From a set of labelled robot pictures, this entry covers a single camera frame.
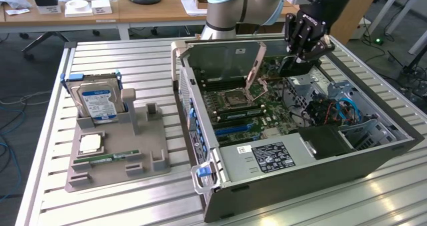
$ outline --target metal slats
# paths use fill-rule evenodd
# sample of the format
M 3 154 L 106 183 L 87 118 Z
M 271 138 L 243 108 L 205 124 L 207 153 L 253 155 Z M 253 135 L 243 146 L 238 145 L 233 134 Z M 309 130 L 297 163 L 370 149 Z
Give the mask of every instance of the metal slats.
M 137 107 L 158 102 L 173 171 L 154 178 L 67 193 L 65 184 L 78 110 L 63 91 L 55 130 L 40 180 L 38 225 L 206 225 L 194 192 L 189 154 L 170 80 L 169 46 L 175 39 L 79 43 L 71 73 L 111 73 L 119 68 L 126 88 L 137 89 Z M 395 94 L 358 60 L 339 47 L 334 54 L 378 92 L 422 134 L 426 116 Z M 345 79 L 326 58 L 322 67 L 334 80 Z M 241 214 L 213 225 L 391 225 L 427 222 L 427 141 L 390 160 L 366 178 Z

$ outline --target office chair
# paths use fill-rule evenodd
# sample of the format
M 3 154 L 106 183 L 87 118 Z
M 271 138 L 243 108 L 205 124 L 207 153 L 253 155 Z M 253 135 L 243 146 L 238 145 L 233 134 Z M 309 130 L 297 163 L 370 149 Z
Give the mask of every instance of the office chair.
M 93 30 L 93 34 L 95 36 L 101 36 L 101 32 L 98 30 Z M 23 39 L 28 39 L 27 33 L 20 33 L 19 36 Z M 51 36 L 58 36 L 65 42 L 70 42 L 69 38 L 62 34 L 62 32 L 54 31 L 54 32 L 46 32 L 40 35 L 40 37 L 31 42 L 31 44 L 27 45 L 27 47 L 22 50 L 24 59 L 28 61 L 35 60 L 35 55 L 28 53 L 31 49 L 34 49 L 44 40 L 47 40 Z

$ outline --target aluminum worktable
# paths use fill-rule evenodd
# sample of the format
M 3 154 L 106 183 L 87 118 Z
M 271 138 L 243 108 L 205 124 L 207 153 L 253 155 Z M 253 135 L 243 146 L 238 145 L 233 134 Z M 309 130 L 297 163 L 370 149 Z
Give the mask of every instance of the aluminum worktable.
M 170 72 L 171 42 L 183 39 L 83 42 L 65 49 L 18 226 L 207 225 L 191 180 Z M 426 114 L 345 46 L 337 45 L 334 54 L 426 136 Z M 343 78 L 326 58 L 322 67 L 335 80 Z M 78 111 L 61 86 L 61 74 L 102 74 L 115 69 L 123 74 L 123 86 L 137 89 L 137 106 L 158 102 L 163 109 L 173 170 L 162 176 L 69 193 L 65 185 Z M 413 226 L 427 223 L 426 143 L 425 140 L 366 178 L 210 223 L 209 226 L 385 226 L 403 223 Z

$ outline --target floor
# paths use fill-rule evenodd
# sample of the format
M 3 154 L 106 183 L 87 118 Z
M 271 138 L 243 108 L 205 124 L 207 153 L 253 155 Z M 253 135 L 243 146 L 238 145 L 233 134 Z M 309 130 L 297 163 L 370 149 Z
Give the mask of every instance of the floor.
M 373 21 L 379 13 L 385 1 L 374 4 L 367 12 L 367 19 Z M 377 38 L 383 33 L 383 27 L 387 24 L 391 16 L 395 14 L 398 8 L 390 10 L 386 19 L 382 21 L 377 31 L 373 34 L 373 38 Z M 191 26 L 190 31 L 193 33 L 201 33 L 202 26 Z M 405 22 L 398 27 L 393 36 L 395 42 L 386 40 L 382 46 L 383 50 L 393 51 L 395 56 L 403 61 L 410 61 L 414 56 L 407 53 L 413 44 L 422 36 L 427 29 L 427 22 L 409 14 Z M 183 27 L 161 27 L 158 29 L 158 36 L 153 36 L 151 28 L 135 30 L 135 34 L 131 39 L 143 39 L 147 37 L 167 38 L 186 36 Z M 30 39 L 35 39 L 40 33 L 30 33 Z M 90 30 L 79 32 L 66 32 L 65 35 L 71 41 L 110 41 L 119 39 L 119 32 L 113 29 L 101 30 L 101 36 L 94 36 Z M 24 96 L 40 91 L 49 91 L 53 89 L 55 77 L 58 73 L 58 65 L 61 63 L 63 53 L 63 42 L 59 38 L 50 38 L 42 46 L 36 47 L 31 53 L 35 55 L 35 61 L 28 62 L 23 59 L 20 50 L 30 43 L 30 40 L 24 40 L 18 34 L 11 34 L 8 39 L 0 43 L 0 58 L 2 58 L 2 71 L 0 76 L 0 99 L 8 96 Z M 382 52 L 369 46 L 366 46 L 359 40 L 349 42 L 347 47 L 355 53 L 361 59 L 366 60 L 373 56 L 377 56 Z M 370 61 L 370 66 L 382 74 L 393 76 L 394 72 L 399 71 L 399 65 L 397 62 L 389 61 L 389 56 L 375 58 Z M 421 66 L 427 65 L 427 56 L 423 57 Z M 28 103 L 42 102 L 50 99 L 50 95 L 44 94 L 31 98 Z M 425 108 L 425 101 L 417 100 L 417 103 Z M 14 109 L 22 109 L 24 105 L 15 104 Z M 0 225 L 12 226 L 19 212 L 22 194 L 27 184 L 27 177 L 31 170 L 34 154 L 39 141 L 39 135 L 43 127 L 44 116 L 49 104 L 28 105 L 26 108 L 26 120 L 20 127 L 11 133 L 6 134 L 7 144 L 14 148 L 18 162 L 22 171 L 22 184 L 18 190 L 14 192 L 14 196 L 0 202 Z M 0 125 L 6 124 L 16 115 L 16 112 L 0 110 Z M 7 161 L 7 156 L 0 157 L 0 169 Z M 4 172 L 0 173 L 0 197 L 7 194 L 16 185 L 18 182 L 18 170 L 10 163 Z

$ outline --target hard drive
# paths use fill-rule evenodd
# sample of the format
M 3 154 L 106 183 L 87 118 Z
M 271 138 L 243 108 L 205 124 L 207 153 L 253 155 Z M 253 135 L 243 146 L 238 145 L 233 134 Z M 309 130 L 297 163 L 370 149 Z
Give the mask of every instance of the hard drive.
M 118 121 L 118 114 L 126 112 L 121 98 L 121 73 L 85 75 L 71 74 L 62 83 L 71 94 L 82 118 L 91 117 L 95 124 Z

